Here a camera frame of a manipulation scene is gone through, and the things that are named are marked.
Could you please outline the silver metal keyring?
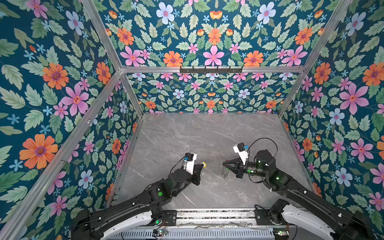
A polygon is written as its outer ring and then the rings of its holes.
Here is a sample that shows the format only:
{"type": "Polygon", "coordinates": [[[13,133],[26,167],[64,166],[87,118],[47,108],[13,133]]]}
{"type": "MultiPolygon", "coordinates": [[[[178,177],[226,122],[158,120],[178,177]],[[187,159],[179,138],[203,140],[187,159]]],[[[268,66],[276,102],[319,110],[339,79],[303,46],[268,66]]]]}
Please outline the silver metal keyring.
{"type": "Polygon", "coordinates": [[[222,179],[226,180],[228,178],[230,170],[226,168],[224,165],[222,165],[222,170],[221,170],[221,177],[222,179]]]}

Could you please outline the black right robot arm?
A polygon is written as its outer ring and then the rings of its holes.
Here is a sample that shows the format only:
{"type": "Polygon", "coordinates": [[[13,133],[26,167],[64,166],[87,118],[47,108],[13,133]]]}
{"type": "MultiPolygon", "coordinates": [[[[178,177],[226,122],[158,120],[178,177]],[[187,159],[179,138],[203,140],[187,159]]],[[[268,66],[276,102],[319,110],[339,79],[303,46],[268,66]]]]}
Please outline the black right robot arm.
{"type": "Polygon", "coordinates": [[[276,159],[268,150],[258,151],[254,161],[242,158],[223,162],[223,167],[241,179],[258,176],[274,193],[282,196],[269,210],[269,221],[275,225],[293,224],[324,240],[373,240],[375,235],[369,218],[324,200],[297,180],[276,167],[276,159]]]}

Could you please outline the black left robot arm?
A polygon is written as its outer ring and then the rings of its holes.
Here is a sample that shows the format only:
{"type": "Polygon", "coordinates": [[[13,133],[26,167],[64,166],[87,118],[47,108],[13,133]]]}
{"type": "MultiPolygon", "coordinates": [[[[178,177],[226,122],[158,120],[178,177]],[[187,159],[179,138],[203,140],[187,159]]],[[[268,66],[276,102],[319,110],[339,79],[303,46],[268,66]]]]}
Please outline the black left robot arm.
{"type": "Polygon", "coordinates": [[[129,229],[160,226],[165,222],[163,206],[190,184],[198,186],[206,164],[195,164],[192,173],[177,169],[167,179],[148,185],[137,196],[107,209],[82,210],[71,226],[72,240],[106,240],[129,229]]]}

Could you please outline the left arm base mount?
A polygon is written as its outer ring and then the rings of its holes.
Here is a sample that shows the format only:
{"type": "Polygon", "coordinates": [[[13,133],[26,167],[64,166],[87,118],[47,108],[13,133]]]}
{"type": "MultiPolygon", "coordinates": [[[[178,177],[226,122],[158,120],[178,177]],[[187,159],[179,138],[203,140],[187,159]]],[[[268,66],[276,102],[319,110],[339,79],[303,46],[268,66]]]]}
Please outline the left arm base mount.
{"type": "Polygon", "coordinates": [[[153,211],[152,221],[150,226],[175,226],[177,222],[178,211],[177,210],[156,210],[153,211]]]}

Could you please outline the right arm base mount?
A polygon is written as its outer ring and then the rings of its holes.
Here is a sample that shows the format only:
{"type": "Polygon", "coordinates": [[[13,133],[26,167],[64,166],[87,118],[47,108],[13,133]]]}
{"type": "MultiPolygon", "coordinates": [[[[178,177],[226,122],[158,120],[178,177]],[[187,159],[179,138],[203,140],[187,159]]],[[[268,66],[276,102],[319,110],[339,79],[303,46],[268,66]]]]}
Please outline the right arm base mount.
{"type": "Polygon", "coordinates": [[[257,225],[290,226],[291,224],[283,218],[283,213],[287,212],[284,210],[285,207],[294,207],[294,205],[283,199],[278,199],[270,208],[255,204],[254,214],[257,225]]]}

